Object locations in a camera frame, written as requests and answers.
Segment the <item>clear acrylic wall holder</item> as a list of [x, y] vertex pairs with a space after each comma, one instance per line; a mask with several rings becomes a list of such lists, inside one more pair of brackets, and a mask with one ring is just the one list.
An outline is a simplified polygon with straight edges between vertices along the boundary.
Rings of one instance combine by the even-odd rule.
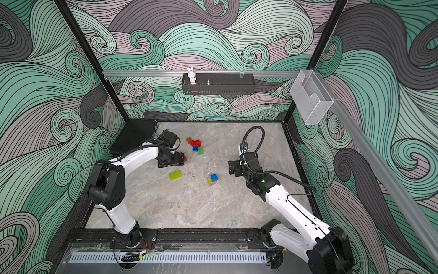
[[301, 70], [290, 93], [306, 125], [318, 124], [334, 103], [323, 76], [315, 70]]

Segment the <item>horizontal aluminium rail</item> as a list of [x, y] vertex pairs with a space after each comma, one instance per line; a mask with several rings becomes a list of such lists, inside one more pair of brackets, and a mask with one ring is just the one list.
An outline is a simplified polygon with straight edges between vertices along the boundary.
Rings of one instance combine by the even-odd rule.
[[[105, 77], [182, 77], [184, 70], [104, 70]], [[253, 74], [255, 78], [291, 78], [296, 77], [299, 71], [221, 71], [198, 70], [196, 74]]]

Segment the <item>black wall shelf tray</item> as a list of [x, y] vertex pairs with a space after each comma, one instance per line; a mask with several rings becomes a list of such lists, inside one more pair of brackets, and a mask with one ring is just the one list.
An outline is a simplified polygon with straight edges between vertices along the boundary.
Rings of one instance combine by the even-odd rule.
[[195, 84], [191, 84], [188, 73], [185, 73], [181, 85], [187, 95], [231, 96], [253, 94], [256, 83], [253, 74], [196, 73]]

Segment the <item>lime long lego brick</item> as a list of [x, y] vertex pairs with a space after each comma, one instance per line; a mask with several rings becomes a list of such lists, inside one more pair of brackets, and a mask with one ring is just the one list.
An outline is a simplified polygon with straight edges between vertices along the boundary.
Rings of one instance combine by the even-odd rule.
[[181, 171], [175, 171], [175, 172], [169, 174], [169, 179], [170, 179], [171, 181], [176, 180], [176, 179], [179, 179], [179, 178], [181, 178], [181, 177], [182, 177], [182, 173], [181, 173]]

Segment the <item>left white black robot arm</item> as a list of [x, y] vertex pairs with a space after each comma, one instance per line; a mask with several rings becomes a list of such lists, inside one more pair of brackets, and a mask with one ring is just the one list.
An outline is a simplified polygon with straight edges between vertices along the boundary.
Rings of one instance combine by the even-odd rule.
[[142, 235], [138, 222], [125, 204], [125, 179], [145, 163], [156, 160], [159, 168], [183, 166], [185, 155], [177, 151], [180, 138], [164, 130], [157, 138], [150, 138], [110, 161], [95, 163], [86, 184], [87, 196], [112, 223], [116, 239], [127, 248], [136, 248]]

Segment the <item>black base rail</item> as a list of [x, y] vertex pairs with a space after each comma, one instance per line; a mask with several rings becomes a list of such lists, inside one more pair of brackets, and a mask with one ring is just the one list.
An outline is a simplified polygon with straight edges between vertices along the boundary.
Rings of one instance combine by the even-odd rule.
[[119, 236], [114, 229], [72, 229], [67, 243], [99, 244], [115, 243], [116, 248], [162, 250], [173, 245], [186, 244], [231, 244], [236, 247], [267, 250], [279, 249], [268, 233], [260, 228], [141, 228], [140, 236], [130, 240]]

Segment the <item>blue lego brick front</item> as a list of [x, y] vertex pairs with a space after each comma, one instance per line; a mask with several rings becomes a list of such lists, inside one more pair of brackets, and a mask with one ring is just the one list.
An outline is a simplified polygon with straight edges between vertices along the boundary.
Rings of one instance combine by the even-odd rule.
[[210, 176], [210, 179], [212, 180], [212, 182], [216, 182], [218, 181], [218, 176], [216, 174], [213, 174]]

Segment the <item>black case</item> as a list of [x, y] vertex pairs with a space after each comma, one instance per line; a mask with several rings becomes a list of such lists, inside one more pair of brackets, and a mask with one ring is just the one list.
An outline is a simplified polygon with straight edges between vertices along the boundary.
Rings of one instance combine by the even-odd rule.
[[130, 119], [110, 147], [109, 153], [115, 158], [139, 147], [152, 138], [158, 128], [157, 121], [149, 119]]

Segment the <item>red lego brick back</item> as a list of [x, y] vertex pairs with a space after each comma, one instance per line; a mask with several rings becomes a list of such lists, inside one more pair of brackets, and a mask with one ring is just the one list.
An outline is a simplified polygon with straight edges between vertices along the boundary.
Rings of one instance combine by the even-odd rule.
[[202, 142], [200, 140], [192, 140], [190, 142], [191, 146], [197, 146], [197, 147], [201, 147], [202, 146]]

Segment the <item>right wall aluminium rail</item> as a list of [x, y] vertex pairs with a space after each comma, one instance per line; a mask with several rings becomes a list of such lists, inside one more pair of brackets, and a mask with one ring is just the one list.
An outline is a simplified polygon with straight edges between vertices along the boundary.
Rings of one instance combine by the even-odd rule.
[[317, 81], [322, 84], [326, 96], [333, 102], [331, 107], [349, 132], [352, 140], [357, 144], [364, 158], [378, 180], [392, 196], [401, 213], [405, 216], [410, 226], [416, 232], [423, 246], [428, 251], [434, 262], [438, 262], [438, 232], [423, 210], [414, 201], [403, 186], [396, 173], [379, 154], [375, 146], [363, 132], [364, 119], [360, 116], [360, 108], [355, 100], [351, 103], [344, 101], [346, 97], [339, 95], [332, 88], [321, 73], [314, 71]]

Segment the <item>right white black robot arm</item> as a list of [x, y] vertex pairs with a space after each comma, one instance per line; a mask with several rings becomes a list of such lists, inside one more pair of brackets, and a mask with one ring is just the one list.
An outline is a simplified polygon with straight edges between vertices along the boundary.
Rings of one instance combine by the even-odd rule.
[[230, 173], [243, 177], [254, 195], [271, 205], [294, 227], [289, 229], [277, 219], [262, 227], [261, 241], [268, 250], [268, 266], [279, 269], [284, 262], [284, 251], [290, 251], [306, 262], [314, 274], [350, 274], [355, 259], [348, 235], [340, 227], [330, 227], [305, 209], [276, 176], [301, 186], [305, 185], [303, 182], [279, 171], [262, 169], [258, 151], [250, 151], [246, 142], [254, 130], [260, 130], [265, 136], [261, 126], [253, 126], [245, 133], [239, 145], [239, 159], [229, 162]]

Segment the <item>white pink bunny figurine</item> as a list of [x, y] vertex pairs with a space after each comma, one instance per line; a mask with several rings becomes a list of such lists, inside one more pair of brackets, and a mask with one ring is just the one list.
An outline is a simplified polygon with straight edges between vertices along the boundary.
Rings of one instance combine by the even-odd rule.
[[187, 75], [188, 75], [190, 84], [191, 85], [197, 85], [197, 83], [196, 83], [197, 78], [196, 78], [196, 73], [194, 71], [194, 68], [193, 67], [188, 67], [187, 71], [188, 71]]

